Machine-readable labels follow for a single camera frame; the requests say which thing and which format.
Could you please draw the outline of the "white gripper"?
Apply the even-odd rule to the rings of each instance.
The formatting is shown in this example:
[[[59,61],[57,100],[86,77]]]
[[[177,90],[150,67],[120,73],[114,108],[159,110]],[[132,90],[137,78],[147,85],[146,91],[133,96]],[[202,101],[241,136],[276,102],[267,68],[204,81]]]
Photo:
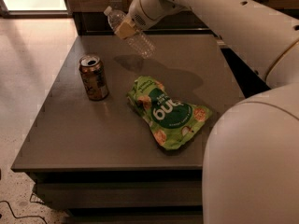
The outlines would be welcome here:
[[[179,13],[183,9],[180,0],[133,0],[128,15],[114,28],[120,39],[126,39],[137,32],[137,27],[147,30],[164,17]]]

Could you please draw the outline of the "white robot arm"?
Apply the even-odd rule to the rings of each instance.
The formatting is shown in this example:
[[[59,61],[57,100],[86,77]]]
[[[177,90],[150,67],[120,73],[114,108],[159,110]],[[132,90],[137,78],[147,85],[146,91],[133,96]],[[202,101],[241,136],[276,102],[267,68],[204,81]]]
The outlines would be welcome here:
[[[214,125],[202,171],[204,224],[299,224],[299,20],[252,0],[133,0],[122,26],[188,9],[252,71]]]

